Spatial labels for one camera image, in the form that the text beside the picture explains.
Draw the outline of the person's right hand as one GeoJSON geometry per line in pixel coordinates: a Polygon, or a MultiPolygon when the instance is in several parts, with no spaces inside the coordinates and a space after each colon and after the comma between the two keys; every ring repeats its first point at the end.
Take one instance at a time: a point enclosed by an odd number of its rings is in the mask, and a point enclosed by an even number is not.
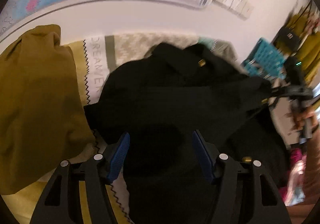
{"type": "Polygon", "coordinates": [[[312,107],[306,108],[303,112],[299,112],[297,108],[292,108],[291,116],[294,124],[293,130],[302,130],[305,120],[311,120],[312,134],[319,129],[319,122],[312,107]]]}

